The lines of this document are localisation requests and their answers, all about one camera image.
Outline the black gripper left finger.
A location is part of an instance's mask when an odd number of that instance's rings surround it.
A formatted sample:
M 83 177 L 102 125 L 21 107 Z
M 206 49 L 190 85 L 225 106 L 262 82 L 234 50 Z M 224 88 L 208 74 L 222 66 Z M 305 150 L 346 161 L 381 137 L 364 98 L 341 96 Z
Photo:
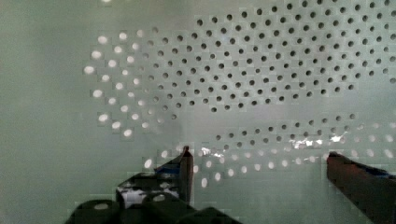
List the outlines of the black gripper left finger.
M 153 173 L 139 173 L 121 182 L 116 199 L 121 208 L 141 204 L 151 193 L 166 192 L 188 203 L 191 199 L 193 156 L 184 146 L 174 159 L 154 169 Z

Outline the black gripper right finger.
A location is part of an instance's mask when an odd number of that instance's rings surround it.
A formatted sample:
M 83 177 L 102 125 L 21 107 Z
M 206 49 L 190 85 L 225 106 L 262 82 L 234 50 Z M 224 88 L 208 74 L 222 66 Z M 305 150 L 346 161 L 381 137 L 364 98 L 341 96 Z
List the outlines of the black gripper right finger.
M 331 152 L 327 178 L 374 224 L 395 224 L 395 176 Z

